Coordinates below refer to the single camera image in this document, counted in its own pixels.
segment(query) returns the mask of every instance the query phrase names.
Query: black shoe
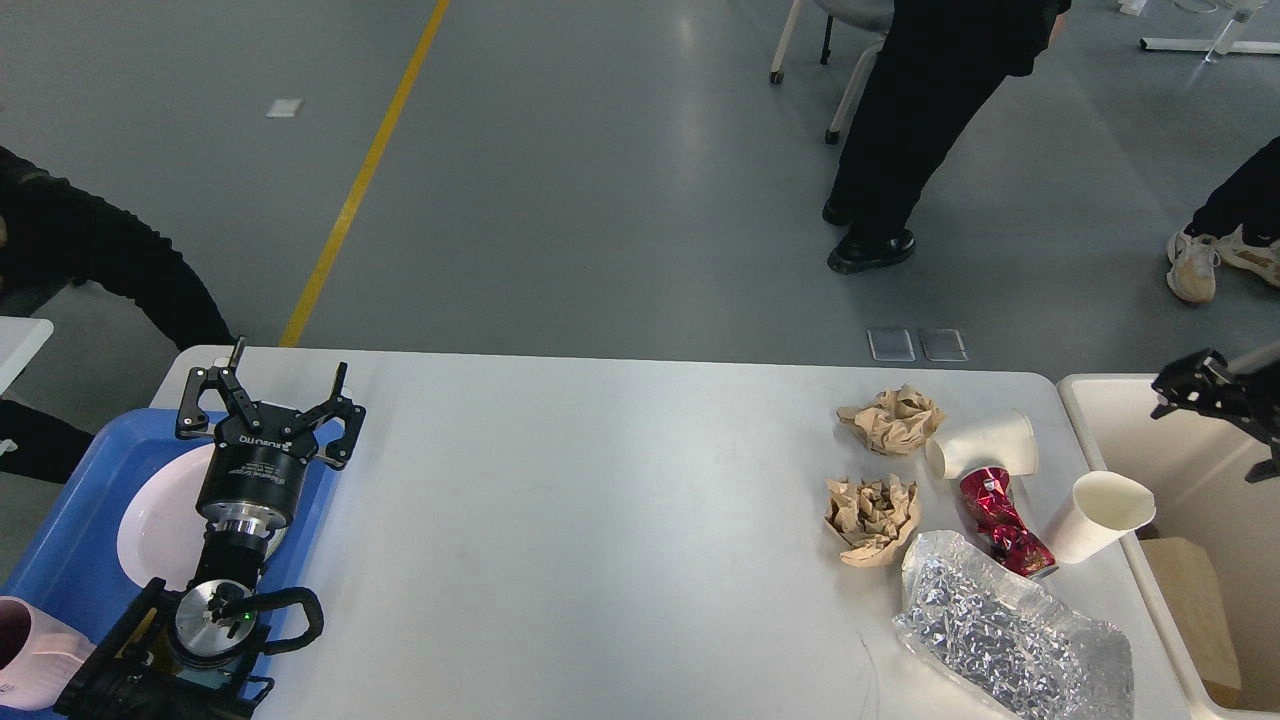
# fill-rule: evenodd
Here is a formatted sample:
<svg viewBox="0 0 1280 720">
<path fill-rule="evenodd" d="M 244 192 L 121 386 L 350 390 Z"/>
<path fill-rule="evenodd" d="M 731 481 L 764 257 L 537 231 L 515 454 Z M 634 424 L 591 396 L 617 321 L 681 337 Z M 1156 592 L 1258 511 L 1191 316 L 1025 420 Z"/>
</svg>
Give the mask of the black shoe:
<svg viewBox="0 0 1280 720">
<path fill-rule="evenodd" d="M 915 252 L 915 236 L 909 229 L 872 246 L 860 245 L 846 234 L 827 256 L 827 266 L 842 275 L 851 275 L 873 268 L 897 265 L 910 258 L 911 252 Z"/>
<path fill-rule="evenodd" d="M 836 225 L 837 228 L 842 228 L 849 223 L 854 222 L 854 219 L 850 217 L 849 213 L 842 213 L 832 208 L 831 200 L 828 200 L 827 204 L 822 206 L 822 219 Z"/>
</svg>

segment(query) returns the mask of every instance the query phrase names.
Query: chair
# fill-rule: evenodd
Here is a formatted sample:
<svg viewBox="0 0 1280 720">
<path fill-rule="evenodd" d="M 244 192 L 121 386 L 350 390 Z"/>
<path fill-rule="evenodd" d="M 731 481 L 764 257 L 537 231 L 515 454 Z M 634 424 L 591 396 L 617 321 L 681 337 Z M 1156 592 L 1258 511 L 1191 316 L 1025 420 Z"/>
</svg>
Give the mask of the chair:
<svg viewBox="0 0 1280 720">
<path fill-rule="evenodd" d="M 796 18 L 800 17 L 800 5 L 804 3 L 805 0 L 795 0 L 791 4 L 791 12 L 787 13 L 787 22 L 782 27 L 782 38 L 778 40 L 778 50 L 773 54 L 773 67 L 769 68 L 769 83 L 772 85 L 782 85 L 782 58 L 787 53 L 787 44 L 791 42 Z M 836 117 L 831 119 L 831 126 L 827 128 L 827 145 L 836 145 L 840 142 L 840 131 L 845 127 L 845 115 L 849 114 L 854 99 L 861 96 L 863 87 L 867 86 L 867 77 L 870 74 L 872 67 L 876 65 L 876 54 L 884 46 L 884 36 L 888 33 L 890 23 L 893 22 L 893 0 L 814 0 L 814 3 L 827 13 L 827 32 L 822 41 L 822 56 L 818 59 L 823 65 L 831 58 L 832 22 L 840 20 L 879 36 L 877 42 L 858 58 L 858 64 L 854 65 L 849 85 L 845 87 L 845 96 L 840 99 Z"/>
</svg>

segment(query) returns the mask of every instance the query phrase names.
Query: white sneaker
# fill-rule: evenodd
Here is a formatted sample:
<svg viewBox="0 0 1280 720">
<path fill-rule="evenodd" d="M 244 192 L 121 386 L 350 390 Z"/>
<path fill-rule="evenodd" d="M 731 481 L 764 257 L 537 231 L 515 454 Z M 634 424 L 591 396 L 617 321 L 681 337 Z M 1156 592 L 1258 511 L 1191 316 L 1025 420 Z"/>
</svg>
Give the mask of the white sneaker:
<svg viewBox="0 0 1280 720">
<path fill-rule="evenodd" d="M 1217 251 L 1228 265 L 1256 273 L 1280 287 L 1280 241 L 1272 242 L 1270 247 L 1254 247 L 1244 245 L 1242 233 L 1231 233 L 1219 241 Z"/>
<path fill-rule="evenodd" d="M 1174 264 L 1165 275 L 1169 290 L 1187 302 L 1208 302 L 1213 300 L 1217 282 L 1213 279 L 1213 268 L 1221 263 L 1219 254 L 1213 250 L 1219 240 L 1211 234 L 1198 234 L 1192 237 L 1179 231 L 1169 238 L 1165 250 L 1169 261 Z"/>
</svg>

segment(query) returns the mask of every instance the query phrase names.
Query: person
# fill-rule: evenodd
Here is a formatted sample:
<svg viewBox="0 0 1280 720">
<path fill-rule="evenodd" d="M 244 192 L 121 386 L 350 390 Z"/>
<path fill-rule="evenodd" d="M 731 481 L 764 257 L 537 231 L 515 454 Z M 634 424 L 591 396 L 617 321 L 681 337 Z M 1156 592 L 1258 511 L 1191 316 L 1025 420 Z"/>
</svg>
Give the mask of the person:
<svg viewBox="0 0 1280 720">
<path fill-rule="evenodd" d="M 0 146 L 4 287 L 49 274 L 91 279 L 133 300 L 179 351 L 234 343 L 205 283 L 169 238 Z M 58 418 L 0 400 L 0 471 L 64 483 L 92 438 Z"/>
<path fill-rule="evenodd" d="M 1165 243 L 1169 290 L 1187 302 L 1217 292 L 1213 268 L 1226 263 L 1280 287 L 1280 137 L 1210 193 L 1192 222 Z"/>
<path fill-rule="evenodd" d="M 1007 76 L 1028 76 L 1071 0 L 896 0 L 822 217 L 849 231 L 827 265 L 901 263 L 929 177 Z"/>
</svg>

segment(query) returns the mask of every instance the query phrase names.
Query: crushed red can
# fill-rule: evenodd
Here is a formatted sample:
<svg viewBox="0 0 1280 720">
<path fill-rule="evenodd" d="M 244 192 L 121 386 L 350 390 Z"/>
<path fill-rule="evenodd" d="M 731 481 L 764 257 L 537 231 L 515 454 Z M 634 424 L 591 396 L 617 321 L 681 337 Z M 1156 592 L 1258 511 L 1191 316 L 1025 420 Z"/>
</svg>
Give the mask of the crushed red can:
<svg viewBox="0 0 1280 720">
<path fill-rule="evenodd" d="M 1004 468 L 979 468 L 960 480 L 960 493 L 978 521 L 978 532 L 991 538 L 992 556 L 1024 578 L 1043 578 L 1057 570 L 1056 560 L 1018 515 L 1009 497 L 1009 480 Z"/>
</svg>

